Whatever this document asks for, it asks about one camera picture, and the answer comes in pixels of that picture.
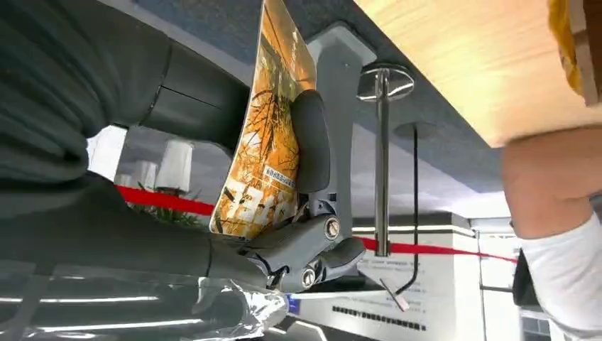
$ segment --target metal rod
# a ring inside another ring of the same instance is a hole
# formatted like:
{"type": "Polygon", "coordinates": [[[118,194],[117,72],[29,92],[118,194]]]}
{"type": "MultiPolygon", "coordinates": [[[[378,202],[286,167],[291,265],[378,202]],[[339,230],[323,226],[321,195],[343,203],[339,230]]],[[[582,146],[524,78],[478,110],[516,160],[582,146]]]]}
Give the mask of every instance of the metal rod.
{"type": "Polygon", "coordinates": [[[376,256],[389,255],[389,70],[376,74],[376,176],[374,230],[378,247],[376,256]]]}

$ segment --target white sleeve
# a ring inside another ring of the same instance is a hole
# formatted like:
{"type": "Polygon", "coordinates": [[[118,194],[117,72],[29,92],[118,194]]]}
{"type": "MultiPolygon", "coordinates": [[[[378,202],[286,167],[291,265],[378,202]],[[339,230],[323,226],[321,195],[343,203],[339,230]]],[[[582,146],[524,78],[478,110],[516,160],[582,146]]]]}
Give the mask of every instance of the white sleeve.
{"type": "Polygon", "coordinates": [[[596,214],[563,234],[521,242],[542,308],[577,334],[602,336],[602,227],[596,214]]]}

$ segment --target cable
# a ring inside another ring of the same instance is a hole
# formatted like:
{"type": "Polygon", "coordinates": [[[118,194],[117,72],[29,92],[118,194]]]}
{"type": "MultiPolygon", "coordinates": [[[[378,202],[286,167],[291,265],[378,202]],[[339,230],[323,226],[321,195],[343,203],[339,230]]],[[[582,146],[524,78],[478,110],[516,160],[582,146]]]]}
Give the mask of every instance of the cable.
{"type": "MultiPolygon", "coordinates": [[[[416,123],[412,125],[414,129],[414,245],[418,245],[418,128],[416,123]]],[[[416,282],[418,277],[418,254],[414,254],[414,271],[412,278],[395,295],[400,295],[416,282]]]]}

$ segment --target wooden table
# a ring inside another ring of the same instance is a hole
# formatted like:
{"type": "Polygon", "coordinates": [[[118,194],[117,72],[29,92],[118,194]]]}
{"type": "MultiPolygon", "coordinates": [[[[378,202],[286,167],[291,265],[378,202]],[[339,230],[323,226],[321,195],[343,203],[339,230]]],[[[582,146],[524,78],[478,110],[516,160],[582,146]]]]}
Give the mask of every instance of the wooden table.
{"type": "Polygon", "coordinates": [[[546,0],[356,0],[492,147],[602,123],[564,77],[546,0]]]}

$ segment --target person's arm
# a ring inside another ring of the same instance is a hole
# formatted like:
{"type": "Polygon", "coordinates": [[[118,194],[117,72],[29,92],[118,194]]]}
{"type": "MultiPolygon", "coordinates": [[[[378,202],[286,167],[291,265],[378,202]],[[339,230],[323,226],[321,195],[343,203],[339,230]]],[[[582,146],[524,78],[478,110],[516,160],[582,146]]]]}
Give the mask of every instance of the person's arm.
{"type": "Polygon", "coordinates": [[[574,229],[592,214],[589,196],[602,190],[602,127],[512,142],[503,153],[502,174],[519,237],[574,229]]]}
{"type": "Polygon", "coordinates": [[[503,181],[542,308],[565,332],[602,335],[602,227],[589,196],[602,189],[602,127],[511,143],[503,181]]]}

